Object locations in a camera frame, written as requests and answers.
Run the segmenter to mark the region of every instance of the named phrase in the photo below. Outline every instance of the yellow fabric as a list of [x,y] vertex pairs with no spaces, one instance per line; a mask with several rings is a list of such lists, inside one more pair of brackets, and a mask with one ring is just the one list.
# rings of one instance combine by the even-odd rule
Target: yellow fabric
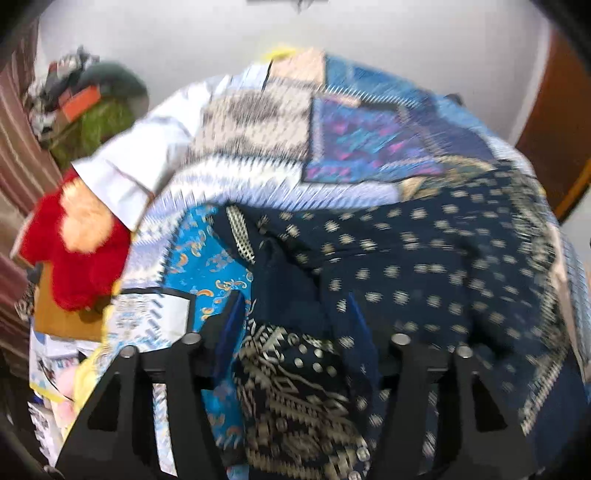
[[291,57],[300,51],[299,48],[293,47],[277,47],[271,50],[269,53],[263,55],[263,60],[265,61],[272,61],[272,60],[282,60],[286,59],[287,57]]
[[74,411],[76,415],[80,413],[82,407],[90,397],[90,394],[95,389],[97,382],[97,375],[95,371],[95,361],[102,351],[98,347],[91,356],[84,360],[76,369],[74,375]]
[[29,387],[31,388],[31,390],[34,390],[35,392],[37,392],[39,395],[42,395],[43,397],[47,397],[49,400],[54,401],[56,403],[60,403],[65,400],[65,398],[63,396],[56,395],[55,393],[50,392],[49,390],[46,390],[45,388],[38,387],[37,385],[35,385],[32,382],[29,383]]

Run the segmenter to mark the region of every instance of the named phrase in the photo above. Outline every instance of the dark blue fabric with dots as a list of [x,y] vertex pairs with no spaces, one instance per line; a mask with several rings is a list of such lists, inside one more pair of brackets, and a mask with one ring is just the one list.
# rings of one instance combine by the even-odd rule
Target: dark blue fabric with dots
[[[259,325],[334,342],[349,414],[370,450],[388,398],[375,385],[378,358],[396,332],[436,349],[470,345],[531,433],[561,369],[573,367],[570,357],[565,364],[570,347],[548,279],[554,248],[538,198],[536,182],[501,164],[437,196],[355,212],[239,206],[256,258],[249,266],[254,316]],[[234,247],[225,215],[221,209],[213,228]],[[368,343],[353,298],[383,332],[382,344]],[[293,363],[285,368],[301,372]],[[248,376],[240,362],[235,374]],[[569,403],[582,411],[580,378],[569,378],[570,391],[580,390]],[[436,397],[434,389],[425,469],[437,433]],[[544,456],[555,455],[560,445],[540,437],[530,436],[534,447],[542,442]]]

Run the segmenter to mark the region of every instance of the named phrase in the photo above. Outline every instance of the striped curtain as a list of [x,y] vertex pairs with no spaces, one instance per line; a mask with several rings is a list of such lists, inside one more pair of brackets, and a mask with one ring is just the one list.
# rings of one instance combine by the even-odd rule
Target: striped curtain
[[0,348],[21,377],[28,375],[28,326],[19,320],[14,303],[27,280],[9,252],[36,201],[55,189],[61,176],[31,132],[21,102],[34,78],[37,29],[35,22],[0,72]]

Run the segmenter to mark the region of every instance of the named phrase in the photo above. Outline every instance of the turquoise fabric with gold swirls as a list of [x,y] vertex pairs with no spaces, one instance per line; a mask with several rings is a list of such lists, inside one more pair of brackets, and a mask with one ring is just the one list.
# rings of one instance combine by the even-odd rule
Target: turquoise fabric with gold swirls
[[[209,316],[222,311],[231,290],[240,290],[246,306],[250,305],[252,274],[220,246],[205,221],[206,215],[216,211],[205,205],[187,210],[171,246],[164,276],[164,287],[197,296],[193,319],[196,332]],[[203,390],[202,395],[217,446],[236,447],[243,438],[243,421],[230,372],[215,390]]]

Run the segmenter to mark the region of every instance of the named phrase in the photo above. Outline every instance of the orange box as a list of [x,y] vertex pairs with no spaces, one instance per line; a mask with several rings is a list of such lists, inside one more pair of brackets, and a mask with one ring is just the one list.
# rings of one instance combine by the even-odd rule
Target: orange box
[[72,123],[91,106],[97,104],[99,101],[100,90],[97,86],[91,85],[70,98],[61,107],[61,111],[64,113],[66,119]]

